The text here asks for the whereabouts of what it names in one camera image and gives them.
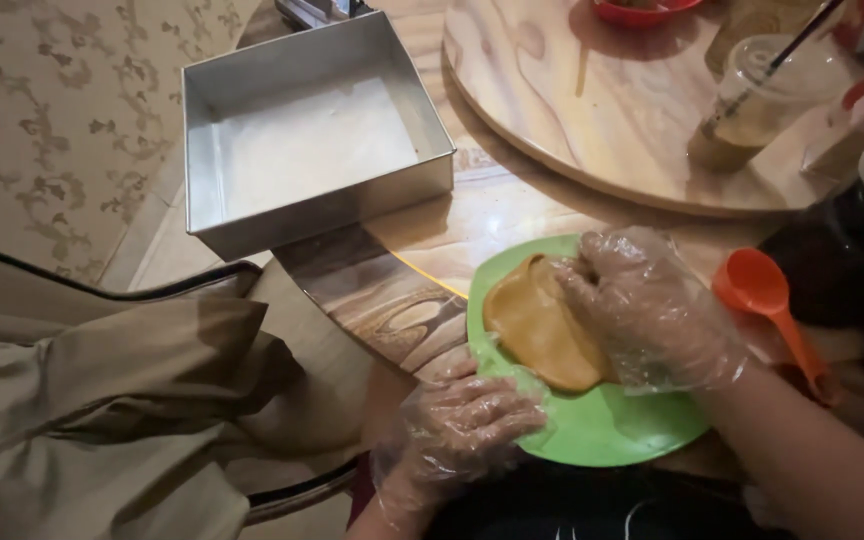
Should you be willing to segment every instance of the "plastic glove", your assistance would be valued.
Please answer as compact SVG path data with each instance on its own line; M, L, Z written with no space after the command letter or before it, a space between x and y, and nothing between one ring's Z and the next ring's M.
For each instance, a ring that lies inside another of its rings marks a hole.
M514 468L516 440L546 424L541 393L517 392L512 377L476 376L468 350L458 354L439 380L402 401L397 425L371 452L376 496L394 526L466 483Z
M579 254L556 277L579 318L605 335L627 394L718 387L742 373L751 352L731 317L653 228L587 232Z

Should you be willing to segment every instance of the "red bowl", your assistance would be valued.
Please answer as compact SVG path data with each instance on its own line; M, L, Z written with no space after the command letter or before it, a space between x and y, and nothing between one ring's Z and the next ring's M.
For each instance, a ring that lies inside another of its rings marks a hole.
M659 0L665 9L636 9L634 7L617 6L608 0L589 0L592 10L599 19L623 28L651 28L660 24L678 12L699 5L702 0Z

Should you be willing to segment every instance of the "orange dough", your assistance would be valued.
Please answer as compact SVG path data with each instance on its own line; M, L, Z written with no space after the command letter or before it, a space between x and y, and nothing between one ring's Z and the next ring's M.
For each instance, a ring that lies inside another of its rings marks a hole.
M563 392L585 392L617 378L593 336L566 304L563 290L544 254L533 254L486 294L486 331L518 363L546 385Z

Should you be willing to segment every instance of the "square metal baking pan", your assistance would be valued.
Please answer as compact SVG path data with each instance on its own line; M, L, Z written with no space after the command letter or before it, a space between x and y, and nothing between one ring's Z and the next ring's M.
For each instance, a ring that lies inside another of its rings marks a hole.
M377 11L188 66L186 231L234 261L452 190L455 144Z

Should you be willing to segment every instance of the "plastic cup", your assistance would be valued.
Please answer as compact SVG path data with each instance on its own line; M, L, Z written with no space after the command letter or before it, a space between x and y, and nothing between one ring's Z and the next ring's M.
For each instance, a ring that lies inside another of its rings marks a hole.
M736 172L802 114L833 99L846 86L845 64L829 48L809 41L766 79L769 64L792 39L792 35L769 33L735 45L713 111L688 141L690 162L712 172Z

